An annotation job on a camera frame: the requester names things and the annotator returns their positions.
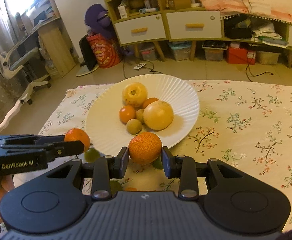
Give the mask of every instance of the white chair base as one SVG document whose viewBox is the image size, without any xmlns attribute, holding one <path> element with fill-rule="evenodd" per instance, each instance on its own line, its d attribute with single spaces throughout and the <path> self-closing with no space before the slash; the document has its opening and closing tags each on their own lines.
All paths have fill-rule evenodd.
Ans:
<svg viewBox="0 0 292 240">
<path fill-rule="evenodd" d="M 41 78 L 38 78 L 38 79 L 32 81 L 31 83 L 29 83 L 26 90 L 19 98 L 21 103 L 25 103 L 25 102 L 28 102 L 30 100 L 34 87 L 40 87 L 40 86 L 47 85 L 48 81 L 44 81 L 44 80 L 48 77 L 49 77 L 49 75 L 45 75 L 45 76 L 42 76 Z"/>
</svg>

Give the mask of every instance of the office chair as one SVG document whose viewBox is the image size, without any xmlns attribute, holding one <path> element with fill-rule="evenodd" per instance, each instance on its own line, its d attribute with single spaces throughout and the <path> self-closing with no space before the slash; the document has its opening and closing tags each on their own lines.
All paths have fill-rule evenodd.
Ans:
<svg viewBox="0 0 292 240">
<path fill-rule="evenodd" d="M 10 65 L 10 57 L 12 53 L 22 44 L 22 42 L 23 41 L 20 41 L 17 44 L 15 44 L 9 50 L 9 52 L 0 53 L 0 74 L 6 79 L 11 79 L 12 77 L 14 77 L 31 58 L 35 57 L 36 55 L 39 55 L 39 49 L 33 48 L 31 51 L 27 52 L 24 56 L 17 60 L 13 65 Z M 51 84 L 49 84 L 48 81 L 45 81 L 46 79 L 47 80 L 50 79 L 50 76 L 45 75 L 41 78 L 38 78 L 30 82 L 24 93 L 19 98 L 20 102 L 22 104 L 24 104 L 25 102 L 27 102 L 29 105 L 32 104 L 33 101 L 30 99 L 30 97 L 34 87 L 40 87 L 43 85 L 47 85 L 48 88 L 51 87 Z"/>
</svg>

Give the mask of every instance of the logo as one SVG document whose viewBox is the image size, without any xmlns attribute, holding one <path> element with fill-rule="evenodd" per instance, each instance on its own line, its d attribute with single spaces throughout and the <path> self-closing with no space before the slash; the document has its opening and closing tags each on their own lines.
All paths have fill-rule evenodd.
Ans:
<svg viewBox="0 0 292 240">
<path fill-rule="evenodd" d="M 28 166 L 34 166 L 34 161 L 25 161 L 25 162 L 17 162 L 17 163 L 9 163 L 9 164 L 2 164 L 2 170 L 8 169 L 16 169 L 16 168 L 23 168 Z"/>
<path fill-rule="evenodd" d="M 142 195 L 142 198 L 143 199 L 147 199 L 147 198 L 149 198 L 150 196 L 148 195 L 148 194 L 146 194 L 146 193 L 144 193 L 143 195 Z"/>
</svg>

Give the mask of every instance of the paper plate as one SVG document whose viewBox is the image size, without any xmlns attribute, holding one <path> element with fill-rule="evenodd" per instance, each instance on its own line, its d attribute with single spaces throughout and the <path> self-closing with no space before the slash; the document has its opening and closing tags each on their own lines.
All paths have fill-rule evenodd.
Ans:
<svg viewBox="0 0 292 240">
<path fill-rule="evenodd" d="M 126 131 L 119 120 L 119 110 L 124 106 L 122 90 L 126 85 L 140 82 L 148 90 L 148 98 L 156 97 L 168 102 L 174 111 L 174 120 L 164 130 L 151 131 L 159 136 L 168 148 L 179 143 L 195 125 L 199 113 L 196 91 L 187 82 L 168 75 L 148 74 L 121 81 L 101 94 L 90 108 L 85 129 L 96 150 L 106 155 L 117 156 L 122 147 L 128 146 L 135 136 Z"/>
</svg>

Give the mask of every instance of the orange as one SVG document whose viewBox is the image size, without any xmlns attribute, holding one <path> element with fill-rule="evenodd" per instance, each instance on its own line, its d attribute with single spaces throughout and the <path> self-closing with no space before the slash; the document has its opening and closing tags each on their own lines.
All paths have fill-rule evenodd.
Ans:
<svg viewBox="0 0 292 240">
<path fill-rule="evenodd" d="M 124 191 L 138 191 L 135 187 L 127 187 Z"/>
<path fill-rule="evenodd" d="M 160 155 L 161 147 L 161 140 L 156 134 L 143 132 L 129 142 L 129 156 L 137 164 L 150 164 Z"/>
<path fill-rule="evenodd" d="M 149 104 L 151 104 L 152 102 L 158 101 L 158 98 L 148 98 L 145 100 L 145 102 L 143 103 L 143 109 L 145 109 Z"/>
<path fill-rule="evenodd" d="M 81 141 L 84 144 L 84 151 L 83 152 L 86 152 L 90 147 L 90 138 L 89 138 L 88 134 L 79 128 L 70 129 L 65 134 L 64 141 L 65 142 Z"/>
<path fill-rule="evenodd" d="M 134 119 L 136 116 L 136 111 L 135 108 L 132 106 L 124 106 L 122 109 L 119 111 L 119 119 L 123 123 L 127 123 L 129 120 Z"/>
</svg>

